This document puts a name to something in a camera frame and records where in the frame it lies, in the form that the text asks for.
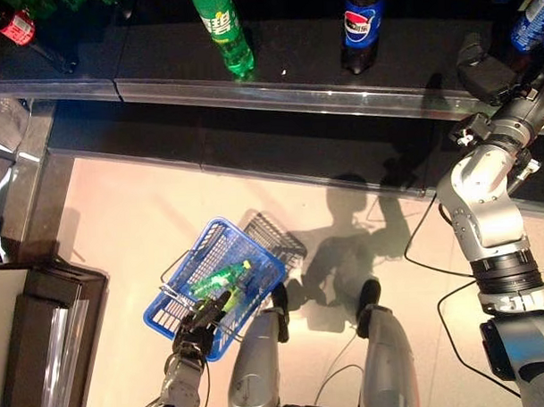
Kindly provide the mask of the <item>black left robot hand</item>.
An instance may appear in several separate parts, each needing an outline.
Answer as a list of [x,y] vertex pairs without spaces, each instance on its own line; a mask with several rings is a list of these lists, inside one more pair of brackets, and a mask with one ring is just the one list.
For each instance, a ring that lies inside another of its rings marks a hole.
[[172,352],[181,359],[198,360],[205,364],[213,346],[214,333],[226,315],[225,304],[231,292],[224,291],[218,298],[198,300],[180,323],[172,344]]

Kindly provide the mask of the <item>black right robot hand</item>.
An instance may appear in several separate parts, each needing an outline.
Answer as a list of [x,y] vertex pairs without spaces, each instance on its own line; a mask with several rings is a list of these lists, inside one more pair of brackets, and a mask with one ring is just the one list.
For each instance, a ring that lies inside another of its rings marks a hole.
[[509,97],[517,74],[488,54],[479,33],[467,33],[458,51],[456,73],[467,92],[487,105],[500,106]]

